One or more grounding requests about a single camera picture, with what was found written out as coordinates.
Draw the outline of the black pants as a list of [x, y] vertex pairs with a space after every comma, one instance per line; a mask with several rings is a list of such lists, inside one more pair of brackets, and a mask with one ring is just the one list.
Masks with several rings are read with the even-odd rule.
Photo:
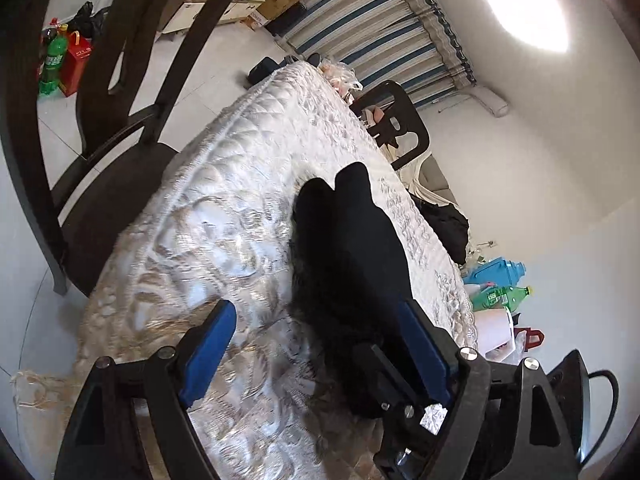
[[448, 406], [456, 346], [413, 298], [408, 260], [393, 223], [375, 205], [361, 162], [300, 189], [293, 210], [303, 308], [326, 366], [360, 416], [378, 416], [381, 350], [408, 399]]

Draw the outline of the white electric kettle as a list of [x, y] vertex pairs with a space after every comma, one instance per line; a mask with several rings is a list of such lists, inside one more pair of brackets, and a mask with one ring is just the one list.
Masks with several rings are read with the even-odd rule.
[[503, 362], [515, 350], [512, 316], [506, 308], [474, 312], [478, 351], [488, 361]]

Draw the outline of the green plastic bottle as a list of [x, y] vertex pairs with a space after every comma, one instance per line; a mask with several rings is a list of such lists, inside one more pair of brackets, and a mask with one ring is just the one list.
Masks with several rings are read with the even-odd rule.
[[474, 311], [504, 307], [515, 313], [532, 293], [533, 289], [529, 286], [492, 286], [479, 292], [471, 301]]

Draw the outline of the blue plastic jug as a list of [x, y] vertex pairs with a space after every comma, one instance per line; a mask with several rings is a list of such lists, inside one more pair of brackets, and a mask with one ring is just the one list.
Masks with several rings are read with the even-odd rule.
[[526, 266], [523, 263], [499, 257], [474, 269], [463, 281], [465, 284], [516, 286], [525, 273]]

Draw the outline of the black bag on sofa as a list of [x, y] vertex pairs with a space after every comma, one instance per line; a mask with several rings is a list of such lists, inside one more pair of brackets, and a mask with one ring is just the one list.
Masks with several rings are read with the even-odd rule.
[[413, 194], [411, 198], [451, 260], [458, 266], [463, 266], [466, 260], [466, 246], [469, 243], [468, 219], [454, 205], [432, 204]]

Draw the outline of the white quilted table cover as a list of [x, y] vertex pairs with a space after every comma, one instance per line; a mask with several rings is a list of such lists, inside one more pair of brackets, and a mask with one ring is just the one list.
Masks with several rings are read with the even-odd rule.
[[378, 478], [382, 425], [341, 406], [292, 304], [294, 200], [307, 180], [332, 181], [352, 162], [366, 165], [374, 202], [393, 222], [418, 304], [457, 344], [475, 346], [459, 268], [347, 104], [318, 70], [298, 62], [237, 99], [169, 164], [89, 297], [73, 371], [15, 375], [18, 426], [35, 476], [53, 476], [97, 358], [145, 359], [227, 299], [236, 331], [189, 413], [221, 477]]

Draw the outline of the dark chair at left side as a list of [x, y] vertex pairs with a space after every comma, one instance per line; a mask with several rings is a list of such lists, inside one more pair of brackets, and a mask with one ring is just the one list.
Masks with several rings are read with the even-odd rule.
[[1, 0], [1, 144], [53, 288], [91, 292], [119, 233], [160, 187], [174, 150], [160, 133], [232, 0], [207, 0], [152, 104], [134, 109], [168, 0], [113, 0], [76, 94], [80, 155], [55, 182], [37, 114], [40, 32], [49, 0]]

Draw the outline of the beige sofa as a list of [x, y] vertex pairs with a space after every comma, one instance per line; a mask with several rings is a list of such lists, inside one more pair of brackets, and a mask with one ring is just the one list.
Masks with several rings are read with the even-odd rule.
[[438, 206], [455, 205], [449, 183], [431, 153], [423, 153], [396, 171], [407, 191]]

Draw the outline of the white air conditioner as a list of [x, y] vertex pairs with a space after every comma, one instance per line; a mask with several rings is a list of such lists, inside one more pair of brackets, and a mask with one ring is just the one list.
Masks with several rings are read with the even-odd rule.
[[495, 118], [504, 117], [509, 113], [509, 103], [485, 86], [477, 84], [469, 90], [469, 94]]

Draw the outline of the dark chair at far end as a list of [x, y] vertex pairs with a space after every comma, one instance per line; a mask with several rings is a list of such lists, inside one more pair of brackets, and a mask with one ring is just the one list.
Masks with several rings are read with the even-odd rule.
[[398, 139], [407, 133], [414, 133], [418, 143], [414, 148], [390, 164], [393, 170], [401, 170], [420, 155], [427, 152], [431, 144], [430, 135], [424, 126], [420, 114], [413, 105], [407, 92], [395, 81], [386, 80], [363, 93], [349, 107], [358, 117], [364, 117], [365, 110], [373, 110], [384, 98], [391, 98], [390, 104], [382, 107], [382, 118], [373, 126], [367, 126], [367, 132], [378, 144], [379, 148], [387, 146], [398, 150]]

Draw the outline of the red gift box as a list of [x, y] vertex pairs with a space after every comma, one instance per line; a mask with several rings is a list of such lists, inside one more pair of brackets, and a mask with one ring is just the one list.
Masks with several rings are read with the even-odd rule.
[[67, 51], [60, 70], [58, 86], [64, 96], [68, 98], [77, 92], [82, 73], [92, 53], [92, 43], [81, 36], [79, 32], [72, 32], [68, 36]]

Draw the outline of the green soda bottle on floor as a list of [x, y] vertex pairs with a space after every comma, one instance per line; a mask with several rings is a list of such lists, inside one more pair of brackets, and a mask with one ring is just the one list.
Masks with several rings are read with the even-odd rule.
[[67, 25], [62, 24], [55, 29], [47, 43], [46, 56], [39, 81], [39, 93], [48, 96], [56, 88], [60, 80], [60, 70], [68, 47]]

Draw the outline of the striped curtain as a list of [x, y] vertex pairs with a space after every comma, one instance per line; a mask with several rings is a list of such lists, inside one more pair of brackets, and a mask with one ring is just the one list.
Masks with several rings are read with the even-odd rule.
[[272, 33], [303, 58], [346, 64], [366, 91], [397, 82], [417, 108], [477, 84], [437, 0], [302, 0]]

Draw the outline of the red handled bag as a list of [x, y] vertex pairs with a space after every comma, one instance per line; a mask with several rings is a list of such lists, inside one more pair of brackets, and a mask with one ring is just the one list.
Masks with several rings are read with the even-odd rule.
[[522, 348], [523, 352], [529, 352], [544, 343], [544, 333], [541, 330], [534, 330], [530, 327], [515, 327], [514, 335], [515, 342]]

